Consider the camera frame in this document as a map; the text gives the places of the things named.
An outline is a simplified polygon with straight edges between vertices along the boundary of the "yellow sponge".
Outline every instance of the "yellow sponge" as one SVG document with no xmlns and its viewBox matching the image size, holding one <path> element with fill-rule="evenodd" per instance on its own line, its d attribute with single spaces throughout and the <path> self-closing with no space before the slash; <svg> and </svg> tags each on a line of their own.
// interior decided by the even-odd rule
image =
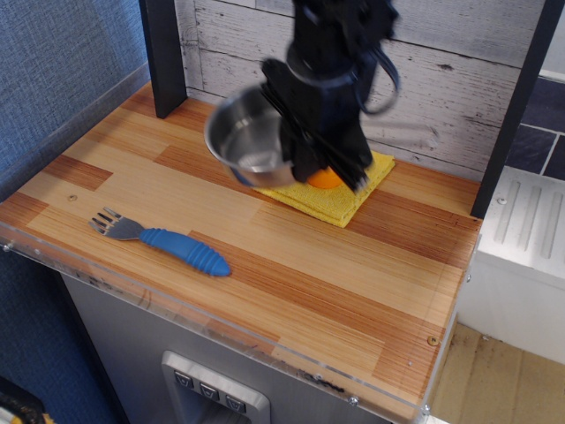
<svg viewBox="0 0 565 424">
<path fill-rule="evenodd" d="M 357 194 L 345 184 L 324 189 L 296 183 L 276 189 L 257 188 L 256 190 L 321 221 L 344 228 L 394 166 L 393 156 L 373 152 L 373 164 L 366 172 L 369 184 L 365 190 Z"/>
</svg>

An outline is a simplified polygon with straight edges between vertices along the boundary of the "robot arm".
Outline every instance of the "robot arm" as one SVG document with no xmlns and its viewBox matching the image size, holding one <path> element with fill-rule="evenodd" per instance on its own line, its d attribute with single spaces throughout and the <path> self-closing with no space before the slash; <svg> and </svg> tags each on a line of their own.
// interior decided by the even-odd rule
<svg viewBox="0 0 565 424">
<path fill-rule="evenodd" d="M 359 122 L 377 65 L 397 82 L 380 50 L 397 17 L 389 0 L 294 0 L 286 63 L 263 62 L 262 91 L 282 115 L 280 138 L 293 176 L 305 182 L 330 166 L 353 191 L 372 156 Z"/>
</svg>

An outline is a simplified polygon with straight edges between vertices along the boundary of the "metal fork tines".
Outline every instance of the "metal fork tines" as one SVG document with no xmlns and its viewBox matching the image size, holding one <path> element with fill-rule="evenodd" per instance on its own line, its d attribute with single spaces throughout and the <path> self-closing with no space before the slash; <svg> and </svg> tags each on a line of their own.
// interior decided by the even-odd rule
<svg viewBox="0 0 565 424">
<path fill-rule="evenodd" d="M 117 240 L 139 239 L 139 235 L 145 228 L 139 223 L 126 218 L 108 207 L 102 208 L 107 215 L 98 213 L 102 219 L 92 218 L 90 226 L 100 232 L 102 236 Z"/>
</svg>

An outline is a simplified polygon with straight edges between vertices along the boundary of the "metal bowl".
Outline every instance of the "metal bowl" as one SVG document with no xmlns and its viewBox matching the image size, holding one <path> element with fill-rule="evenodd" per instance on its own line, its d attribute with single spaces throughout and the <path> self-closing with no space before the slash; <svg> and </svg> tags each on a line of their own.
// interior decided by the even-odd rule
<svg viewBox="0 0 565 424">
<path fill-rule="evenodd" d="M 228 98 L 210 116 L 204 132 L 212 155 L 246 186 L 275 187 L 295 182 L 283 160 L 281 115 L 253 86 Z"/>
</svg>

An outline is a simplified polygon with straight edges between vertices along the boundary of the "blue handle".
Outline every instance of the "blue handle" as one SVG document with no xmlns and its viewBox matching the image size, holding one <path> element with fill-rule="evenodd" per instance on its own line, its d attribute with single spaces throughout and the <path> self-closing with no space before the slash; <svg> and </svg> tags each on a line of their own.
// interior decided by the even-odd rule
<svg viewBox="0 0 565 424">
<path fill-rule="evenodd" d="M 194 238 L 177 232 L 150 228 L 139 239 L 151 247 L 157 247 L 192 265 L 210 276 L 228 276 L 230 265 L 211 247 Z"/>
</svg>

